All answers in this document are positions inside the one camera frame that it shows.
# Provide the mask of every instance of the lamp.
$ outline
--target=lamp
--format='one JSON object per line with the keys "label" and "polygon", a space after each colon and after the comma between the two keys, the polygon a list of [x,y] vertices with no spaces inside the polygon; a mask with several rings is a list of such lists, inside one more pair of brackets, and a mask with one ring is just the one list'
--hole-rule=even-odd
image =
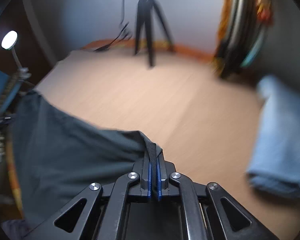
{"label": "lamp", "polygon": [[28,79],[31,76],[31,74],[27,73],[28,68],[22,67],[20,60],[17,56],[17,53],[14,49],[14,45],[16,44],[17,39],[18,39],[18,34],[15,31],[10,31],[4,36],[4,38],[1,42],[1,47],[3,47],[6,50],[11,50],[14,61],[16,62],[19,72],[20,72],[20,75],[19,75],[20,79],[25,80],[25,79]]}

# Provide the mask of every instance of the gray wall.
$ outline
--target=gray wall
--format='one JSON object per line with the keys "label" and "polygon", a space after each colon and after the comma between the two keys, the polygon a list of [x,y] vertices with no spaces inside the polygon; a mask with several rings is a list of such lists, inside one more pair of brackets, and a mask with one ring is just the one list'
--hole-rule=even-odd
{"label": "gray wall", "polygon": [[293,0],[272,0],[274,25],[254,65],[300,91],[300,11]]}
{"label": "gray wall", "polygon": [[[213,53],[223,0],[158,0],[176,43]],[[134,32],[138,0],[126,0],[125,22]],[[31,0],[37,20],[58,60],[91,41],[119,33],[121,0]],[[155,38],[163,39],[155,19]]]}

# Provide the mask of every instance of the black cable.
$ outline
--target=black cable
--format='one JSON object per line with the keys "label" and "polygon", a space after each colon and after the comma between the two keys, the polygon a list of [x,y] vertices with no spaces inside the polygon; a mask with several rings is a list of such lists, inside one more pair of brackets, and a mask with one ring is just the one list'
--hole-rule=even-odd
{"label": "black cable", "polygon": [[[125,18],[125,0],[122,0],[121,22],[119,24],[119,27],[121,27],[123,25],[124,18]],[[121,35],[123,37],[118,42],[123,41],[126,38],[127,38],[127,41],[130,40],[132,37],[132,32],[127,28],[128,24],[129,24],[129,22],[126,23],[126,25],[120,31],[119,35],[113,41],[111,41],[109,44],[106,44],[106,45],[96,49],[95,51],[100,52],[100,51],[108,50],[110,48],[110,46],[112,45],[112,43],[114,43]]]}
{"label": "black cable", "polygon": [[27,85],[31,86],[31,87],[35,87],[35,85],[34,85],[34,84],[30,83],[30,82],[29,82],[29,81],[27,81],[27,80],[24,80],[23,82],[24,82],[24,83],[26,83]]}
{"label": "black cable", "polygon": [[122,0],[122,9],[121,9],[121,22],[119,26],[122,26],[125,16],[125,0]]}

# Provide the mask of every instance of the lamp head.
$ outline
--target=lamp head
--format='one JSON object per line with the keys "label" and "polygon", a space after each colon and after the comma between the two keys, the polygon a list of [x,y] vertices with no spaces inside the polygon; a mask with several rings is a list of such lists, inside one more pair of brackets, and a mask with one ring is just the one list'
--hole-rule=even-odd
{"label": "lamp head", "polygon": [[12,47],[16,44],[18,39],[18,34],[15,31],[8,32],[1,42],[1,46],[6,49],[12,49]]}

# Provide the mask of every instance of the gooseneck lamp arm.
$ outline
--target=gooseneck lamp arm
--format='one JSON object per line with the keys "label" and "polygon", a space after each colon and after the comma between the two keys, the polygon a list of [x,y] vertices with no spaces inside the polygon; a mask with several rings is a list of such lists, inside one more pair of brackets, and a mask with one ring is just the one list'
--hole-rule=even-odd
{"label": "gooseneck lamp arm", "polygon": [[17,66],[18,66],[18,69],[21,70],[22,69],[22,65],[20,63],[20,60],[19,60],[19,58],[18,58],[18,56],[16,54],[16,50],[14,49],[14,47],[12,47],[11,52],[12,52],[14,61],[16,62]]}

